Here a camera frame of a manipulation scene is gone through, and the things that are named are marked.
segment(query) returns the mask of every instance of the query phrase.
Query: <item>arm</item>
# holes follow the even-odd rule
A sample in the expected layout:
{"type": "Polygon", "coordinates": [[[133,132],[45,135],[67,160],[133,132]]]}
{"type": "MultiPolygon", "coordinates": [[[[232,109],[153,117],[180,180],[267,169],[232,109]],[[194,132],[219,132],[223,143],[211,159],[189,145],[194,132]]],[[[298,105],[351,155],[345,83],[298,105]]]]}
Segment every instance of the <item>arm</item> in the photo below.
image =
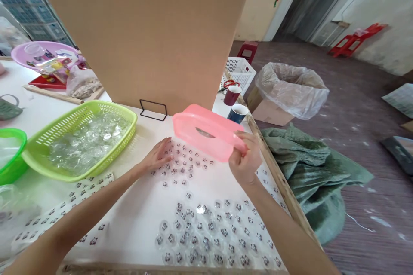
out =
{"type": "Polygon", "coordinates": [[[254,172],[261,165],[257,137],[236,133],[248,147],[244,157],[234,148],[229,167],[254,204],[290,274],[341,274],[322,249],[278,205],[254,172]]]}
{"type": "Polygon", "coordinates": [[[161,159],[163,147],[170,139],[167,137],[160,141],[142,162],[71,209],[30,245],[5,270],[4,275],[55,274],[69,250],[103,218],[131,185],[146,172],[172,160],[172,156],[161,159]]]}

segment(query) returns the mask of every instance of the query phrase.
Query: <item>green plastic basket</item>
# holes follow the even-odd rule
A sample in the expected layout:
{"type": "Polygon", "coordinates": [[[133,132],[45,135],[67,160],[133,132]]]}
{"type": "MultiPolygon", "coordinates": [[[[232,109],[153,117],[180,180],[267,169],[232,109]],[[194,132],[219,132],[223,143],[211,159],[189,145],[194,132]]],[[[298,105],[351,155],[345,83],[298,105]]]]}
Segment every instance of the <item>green plastic basket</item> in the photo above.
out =
{"type": "Polygon", "coordinates": [[[101,100],[88,101],[72,109],[32,136],[27,142],[23,158],[38,173],[67,183],[77,182],[85,177],[94,177],[102,173],[132,139],[135,134],[137,119],[138,117],[134,112],[115,103],[101,100]],[[55,167],[49,161],[49,145],[55,139],[67,133],[74,133],[83,124],[95,118],[99,112],[118,115],[131,122],[126,134],[105,157],[83,175],[74,177],[69,171],[55,167]]]}
{"type": "Polygon", "coordinates": [[[27,143],[24,131],[14,128],[0,129],[0,138],[17,138],[21,141],[17,154],[0,170],[0,186],[14,183],[29,167],[22,158],[22,151],[27,143]]]}

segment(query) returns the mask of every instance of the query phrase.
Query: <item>gray cloth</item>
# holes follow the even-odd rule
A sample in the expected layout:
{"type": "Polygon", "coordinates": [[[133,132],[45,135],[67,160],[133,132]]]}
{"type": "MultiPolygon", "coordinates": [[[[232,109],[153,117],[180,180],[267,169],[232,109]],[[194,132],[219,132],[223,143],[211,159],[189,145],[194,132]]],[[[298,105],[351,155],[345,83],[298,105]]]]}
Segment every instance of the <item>gray cloth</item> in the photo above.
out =
{"type": "Polygon", "coordinates": [[[261,132],[318,240],[330,242],[344,226],[341,189],[368,183],[373,175],[292,124],[261,132]]]}

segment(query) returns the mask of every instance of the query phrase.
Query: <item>white table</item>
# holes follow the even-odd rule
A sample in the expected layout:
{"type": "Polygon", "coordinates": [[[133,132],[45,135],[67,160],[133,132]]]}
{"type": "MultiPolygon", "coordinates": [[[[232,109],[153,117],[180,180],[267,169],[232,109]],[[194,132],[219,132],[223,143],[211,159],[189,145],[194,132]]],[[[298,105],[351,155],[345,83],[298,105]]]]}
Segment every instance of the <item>white table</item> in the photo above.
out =
{"type": "MultiPolygon", "coordinates": [[[[38,76],[32,70],[21,67],[13,61],[3,61],[8,73],[0,76],[0,95],[12,94],[21,101],[24,111],[21,115],[7,122],[0,122],[0,127],[14,127],[25,131],[28,138],[41,130],[49,122],[68,112],[76,105],[44,95],[31,93],[21,86],[38,76]]],[[[213,112],[227,116],[230,107],[223,104],[223,95],[218,94],[213,106],[213,112]]],[[[100,100],[111,101],[106,92],[100,100]]],[[[168,116],[164,122],[139,116],[141,109],[128,107],[138,115],[136,136],[121,155],[109,166],[107,171],[114,173],[115,178],[124,174],[133,165],[140,162],[146,153],[166,136],[173,137],[172,117],[168,116]]],[[[241,123],[245,131],[251,132],[248,124],[241,123]]],[[[261,170],[269,171],[263,163],[261,170]]],[[[95,250],[85,251],[74,247],[65,258],[66,261],[79,262],[106,262],[131,265],[162,265],[161,252],[155,249],[154,240],[159,230],[161,220],[174,220],[176,200],[184,200],[186,190],[194,193],[191,207],[202,202],[213,205],[216,199],[230,198],[232,201],[247,199],[245,192],[232,176],[228,164],[217,163],[216,168],[205,173],[197,172],[188,188],[165,189],[156,177],[145,177],[135,183],[107,213],[105,218],[110,221],[108,240],[95,250]]],[[[260,179],[267,179],[266,188],[270,191],[276,188],[271,173],[260,179]]],[[[29,195],[44,210],[54,207],[61,202],[70,190],[70,184],[55,181],[44,177],[29,169],[15,185],[29,195]]],[[[281,195],[276,194],[278,203],[283,202],[281,195]]],[[[265,231],[263,238],[269,238],[265,231]]],[[[265,244],[263,252],[269,252],[273,257],[279,257],[274,249],[270,251],[265,244]]]]}

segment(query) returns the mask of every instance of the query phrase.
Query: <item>cardboard box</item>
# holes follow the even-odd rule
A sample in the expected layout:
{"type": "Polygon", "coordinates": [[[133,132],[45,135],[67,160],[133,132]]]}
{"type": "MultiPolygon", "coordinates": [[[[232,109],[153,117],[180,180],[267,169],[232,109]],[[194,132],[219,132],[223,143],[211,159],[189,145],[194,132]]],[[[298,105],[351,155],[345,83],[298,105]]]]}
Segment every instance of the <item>cardboard box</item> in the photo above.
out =
{"type": "Polygon", "coordinates": [[[293,115],[284,111],[274,102],[263,99],[257,87],[254,87],[248,96],[247,105],[255,120],[273,125],[284,126],[294,118],[293,115]]]}
{"type": "Polygon", "coordinates": [[[49,1],[113,102],[168,115],[212,109],[245,3],[49,1]]]}
{"type": "Polygon", "coordinates": [[[409,130],[410,132],[413,132],[413,120],[409,121],[409,122],[407,122],[403,125],[400,125],[400,127],[403,127],[405,129],[409,130]]]}

